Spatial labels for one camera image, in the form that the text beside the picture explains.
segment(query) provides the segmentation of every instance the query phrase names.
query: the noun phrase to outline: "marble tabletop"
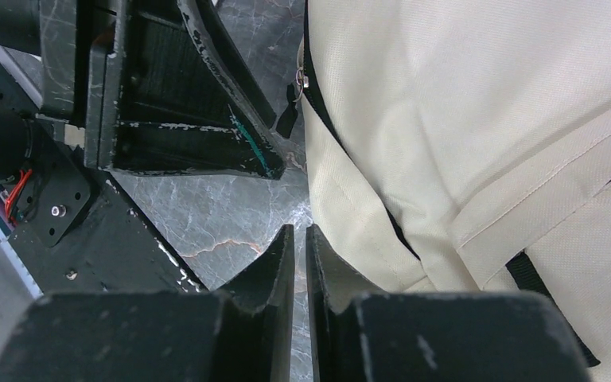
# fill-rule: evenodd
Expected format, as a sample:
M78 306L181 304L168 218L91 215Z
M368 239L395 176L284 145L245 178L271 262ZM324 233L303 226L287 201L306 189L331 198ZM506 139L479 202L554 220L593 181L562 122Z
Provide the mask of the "marble tabletop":
M281 113L296 72L304 0L221 0L219 15L274 110ZM303 122L289 140L279 181L236 176L132 177L115 174L200 279L214 289L262 253L283 224L296 238L291 380L312 380L306 293L308 201Z

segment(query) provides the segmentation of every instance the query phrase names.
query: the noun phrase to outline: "zipper slider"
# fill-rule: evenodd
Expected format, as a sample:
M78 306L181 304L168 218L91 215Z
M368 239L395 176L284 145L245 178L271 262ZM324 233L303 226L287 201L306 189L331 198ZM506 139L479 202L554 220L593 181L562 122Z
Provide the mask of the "zipper slider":
M306 76L306 71L302 66L298 67L296 71L296 86L298 86L298 95L294 102L298 102L303 97L303 91L310 86L310 82L308 81L308 76Z

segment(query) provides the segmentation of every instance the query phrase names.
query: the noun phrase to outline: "white fabric bag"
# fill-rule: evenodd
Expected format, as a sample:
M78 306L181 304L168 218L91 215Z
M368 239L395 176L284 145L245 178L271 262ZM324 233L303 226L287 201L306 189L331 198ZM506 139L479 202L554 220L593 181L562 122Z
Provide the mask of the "white fabric bag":
M389 291L525 259L611 381L611 1L309 0L302 69L337 253Z

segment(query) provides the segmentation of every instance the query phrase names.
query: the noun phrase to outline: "teal mark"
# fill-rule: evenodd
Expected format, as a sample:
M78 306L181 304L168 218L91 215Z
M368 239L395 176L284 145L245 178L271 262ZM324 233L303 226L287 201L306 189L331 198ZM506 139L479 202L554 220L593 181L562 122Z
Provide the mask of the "teal mark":
M259 162L261 162L261 166L263 166L263 169L266 171L266 174L269 177L272 177L273 171L268 168L268 163L266 162L266 159L263 157L263 153L261 152L259 147L256 145L256 142L254 142L254 139L251 137L251 135L249 135L249 131L247 131L244 125L239 121L238 117L235 116L235 114L233 113L233 109L231 109L231 105L228 105L228 110L231 111L231 123L233 124L233 126L235 126L235 128L240 130L240 133L249 142L249 146L251 146L252 151L254 151L254 154L259 159Z

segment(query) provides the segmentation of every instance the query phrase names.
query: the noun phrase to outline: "red wire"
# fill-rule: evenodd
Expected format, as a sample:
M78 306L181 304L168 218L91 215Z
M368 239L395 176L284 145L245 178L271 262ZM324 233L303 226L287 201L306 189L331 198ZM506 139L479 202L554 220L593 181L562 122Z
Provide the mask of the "red wire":
M15 187L13 188L13 191L11 191L10 195L6 198L5 210L6 210L7 219L11 219L10 210L13 208L12 206L13 201L15 200L15 198L18 197L18 194L22 191L22 189L25 188L27 180L29 179L31 174L32 174L32 170L29 170L26 173L20 170L20 181L15 185Z

